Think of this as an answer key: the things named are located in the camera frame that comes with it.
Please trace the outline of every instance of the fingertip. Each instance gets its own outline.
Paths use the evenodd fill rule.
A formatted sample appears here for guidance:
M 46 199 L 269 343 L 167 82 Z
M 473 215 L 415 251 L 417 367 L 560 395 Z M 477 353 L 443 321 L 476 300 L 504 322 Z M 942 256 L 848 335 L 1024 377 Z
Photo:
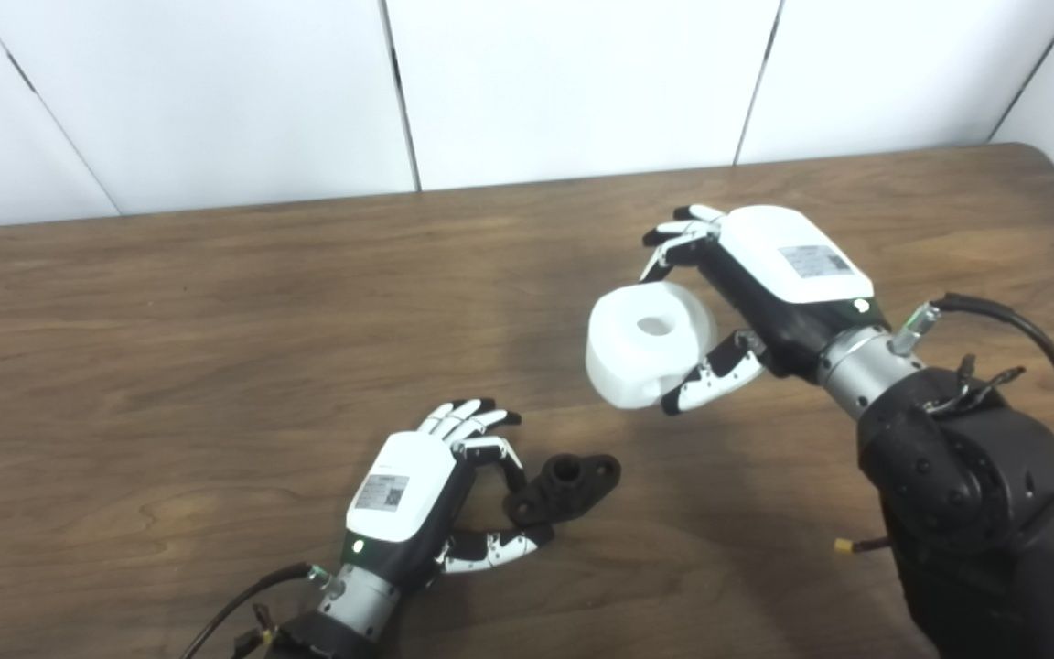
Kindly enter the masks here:
M 641 236 L 641 244 L 644 247 L 657 247 L 664 243 L 668 237 L 668 234 L 651 229 L 648 233 L 645 233 L 644 236 Z

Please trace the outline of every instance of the white robotic hand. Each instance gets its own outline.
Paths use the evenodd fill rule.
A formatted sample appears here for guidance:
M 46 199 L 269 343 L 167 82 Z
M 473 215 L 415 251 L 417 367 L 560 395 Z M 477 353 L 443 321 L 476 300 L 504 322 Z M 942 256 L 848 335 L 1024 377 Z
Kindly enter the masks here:
M 674 221 L 657 226 L 642 239 L 645 247 L 656 250 L 641 273 L 641 284 L 664 279 L 674 267 L 697 267 L 708 244 L 719 241 L 726 217 L 709 206 L 676 209 Z M 662 396 L 662 409 L 669 415 L 686 412 L 745 387 L 764 371 L 759 362 L 764 349 L 758 334 L 737 330 L 707 353 L 682 384 Z
M 371 658 L 402 596 L 441 573 L 522 559 L 551 541 L 551 523 L 580 517 L 618 483 L 611 456 L 567 454 L 528 482 L 510 444 L 489 433 L 519 423 L 493 400 L 473 399 L 448 402 L 417 429 L 390 434 L 348 506 L 339 574 L 328 580 L 317 609 L 277 628 L 267 658 Z M 503 511 L 513 528 L 457 530 L 475 469 L 487 464 L 502 468 L 509 489 Z

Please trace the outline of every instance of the silver cylinder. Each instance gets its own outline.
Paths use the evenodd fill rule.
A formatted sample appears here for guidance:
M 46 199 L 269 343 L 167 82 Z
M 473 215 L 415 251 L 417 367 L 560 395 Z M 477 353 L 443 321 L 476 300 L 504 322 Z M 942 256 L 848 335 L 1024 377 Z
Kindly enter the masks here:
M 890 341 L 881 327 L 851 329 L 821 355 L 816 381 L 853 419 L 898 381 L 925 368 L 916 355 L 894 354 Z
M 335 618 L 369 641 L 376 641 L 401 601 L 401 592 L 389 581 L 355 565 L 340 567 L 336 579 L 344 588 L 328 593 L 319 603 L 319 613 Z

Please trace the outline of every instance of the qr code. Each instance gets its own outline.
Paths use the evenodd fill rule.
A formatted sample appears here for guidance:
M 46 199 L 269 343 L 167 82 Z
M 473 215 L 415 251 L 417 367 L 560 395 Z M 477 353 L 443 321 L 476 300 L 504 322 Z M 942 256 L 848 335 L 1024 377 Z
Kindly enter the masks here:
M 396 512 L 407 487 L 409 476 L 369 474 L 356 495 L 354 508 Z

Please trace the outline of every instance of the hole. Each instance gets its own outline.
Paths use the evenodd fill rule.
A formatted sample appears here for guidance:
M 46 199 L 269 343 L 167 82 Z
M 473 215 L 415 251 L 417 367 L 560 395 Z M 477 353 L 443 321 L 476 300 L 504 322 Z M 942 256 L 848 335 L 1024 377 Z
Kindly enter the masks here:
M 571 456 L 564 456 L 552 464 L 551 473 L 560 481 L 570 483 L 580 477 L 580 462 Z
M 637 327 L 649 336 L 664 336 L 674 330 L 674 324 L 668 317 L 642 317 Z

